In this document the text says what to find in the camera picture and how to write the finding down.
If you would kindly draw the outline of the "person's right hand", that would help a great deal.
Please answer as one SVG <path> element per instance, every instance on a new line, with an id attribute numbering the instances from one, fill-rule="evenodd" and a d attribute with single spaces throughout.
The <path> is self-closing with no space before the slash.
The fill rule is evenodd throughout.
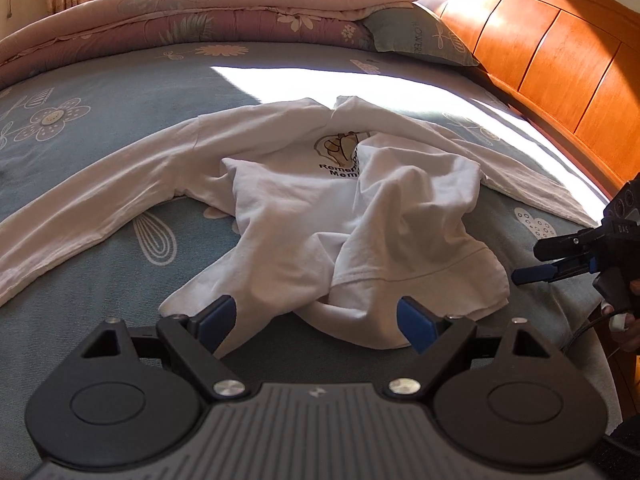
<path id="1" fill-rule="evenodd" d="M 601 314 L 608 318 L 608 330 L 613 340 L 625 352 L 637 354 L 640 348 L 640 321 L 631 313 L 614 313 L 614 307 L 606 301 L 601 304 Z"/>

